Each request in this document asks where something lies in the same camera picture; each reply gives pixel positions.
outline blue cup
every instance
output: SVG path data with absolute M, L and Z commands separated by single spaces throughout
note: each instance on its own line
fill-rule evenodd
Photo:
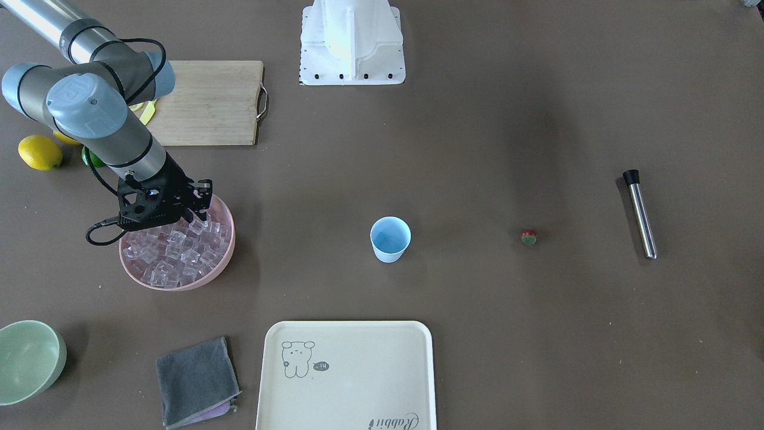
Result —
M 371 226 L 371 246 L 381 262 L 395 262 L 411 243 L 411 229 L 400 218 L 380 218 Z

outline bear drawing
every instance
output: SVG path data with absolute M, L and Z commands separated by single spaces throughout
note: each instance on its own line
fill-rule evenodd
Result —
M 283 342 L 281 358 L 284 362 L 284 375 L 287 378 L 304 378 L 310 368 L 310 357 L 313 355 L 313 342 Z

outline wooden cutting board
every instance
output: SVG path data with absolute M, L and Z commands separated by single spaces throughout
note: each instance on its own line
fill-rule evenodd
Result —
M 171 61 L 175 89 L 147 124 L 164 146 L 253 145 L 262 61 Z M 143 109 L 135 114 L 140 117 Z

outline gray oval logo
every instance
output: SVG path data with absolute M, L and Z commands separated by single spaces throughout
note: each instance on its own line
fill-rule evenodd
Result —
M 329 370 L 329 363 L 326 363 L 325 361 L 319 361 L 318 363 L 313 364 L 313 369 L 318 370 L 319 372 Z

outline red strawberry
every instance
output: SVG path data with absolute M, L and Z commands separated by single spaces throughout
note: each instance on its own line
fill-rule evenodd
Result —
M 536 243 L 538 238 L 539 235 L 537 235 L 533 230 L 525 230 L 520 234 L 520 240 L 522 240 L 523 243 L 527 246 L 531 246 Z

